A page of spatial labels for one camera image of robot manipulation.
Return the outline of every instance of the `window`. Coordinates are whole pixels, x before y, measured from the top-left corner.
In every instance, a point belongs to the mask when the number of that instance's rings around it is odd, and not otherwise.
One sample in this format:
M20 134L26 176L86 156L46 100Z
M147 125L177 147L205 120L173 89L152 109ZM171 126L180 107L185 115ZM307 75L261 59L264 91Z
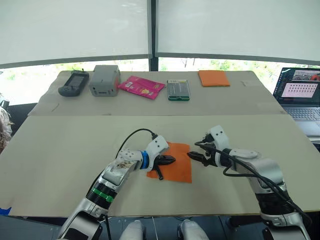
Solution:
M273 94L280 71L284 67L320 68L320 66L270 62L270 61L244 61L227 59L205 58L159 58L159 71L253 71L263 85Z
M37 103L61 71L93 71L96 65L118 65L120 71L148 71L148 59L89 61L0 69L0 93L10 105Z

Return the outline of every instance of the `metal frame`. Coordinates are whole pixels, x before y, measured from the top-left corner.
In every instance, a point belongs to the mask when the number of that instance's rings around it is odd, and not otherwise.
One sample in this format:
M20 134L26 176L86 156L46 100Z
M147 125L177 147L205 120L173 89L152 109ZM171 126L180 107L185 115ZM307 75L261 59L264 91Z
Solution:
M248 55L227 55L227 54L204 54L204 53L173 53L173 52L155 52L157 58L199 58L199 59L228 59L243 61L264 61L279 62L291 64L306 64L320 66L320 61L292 59L271 56L248 56Z
M47 65L47 64L65 64L78 62L94 62L94 61L110 61L110 60L131 60L131 59L148 59L151 54L137 54L137 55L115 55L115 56L87 56L87 57L73 57L73 58L59 58L37 61L22 61L0 64L0 68L19 68L26 66Z
M157 27L158 0L149 0L148 3L150 3L150 8L148 7L148 16L150 15L149 23L151 27L151 31L150 31L151 33L149 35L149 39L151 39L151 56L152 56L149 59L149 71L157 72L159 70L159 58L156 56L156 50L158 49L158 27Z

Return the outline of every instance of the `laptop keyboard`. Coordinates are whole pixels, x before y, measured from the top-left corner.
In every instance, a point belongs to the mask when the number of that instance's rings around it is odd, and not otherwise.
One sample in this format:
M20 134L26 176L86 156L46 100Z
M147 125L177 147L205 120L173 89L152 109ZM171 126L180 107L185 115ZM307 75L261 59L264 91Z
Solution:
M320 109L287 108L286 111L295 120L320 121Z

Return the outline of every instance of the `blue ring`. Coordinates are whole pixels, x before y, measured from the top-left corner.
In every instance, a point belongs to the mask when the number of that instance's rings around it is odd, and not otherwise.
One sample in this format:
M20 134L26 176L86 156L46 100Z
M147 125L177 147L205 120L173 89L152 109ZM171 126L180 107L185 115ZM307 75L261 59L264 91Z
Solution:
M140 167L140 169L146 169L149 165L149 156L148 153L146 151L142 151L142 166Z

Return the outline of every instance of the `handheld device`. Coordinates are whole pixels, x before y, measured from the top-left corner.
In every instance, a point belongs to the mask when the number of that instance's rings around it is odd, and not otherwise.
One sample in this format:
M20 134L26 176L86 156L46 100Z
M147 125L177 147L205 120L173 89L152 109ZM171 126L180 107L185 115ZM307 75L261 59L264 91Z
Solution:
M169 101L190 100L190 89L188 80L168 80L167 92Z
M66 83L58 88L58 93L64 97L75 97L78 96L84 89L87 81L89 79L89 73L79 70L74 70L71 72L71 76L66 81Z

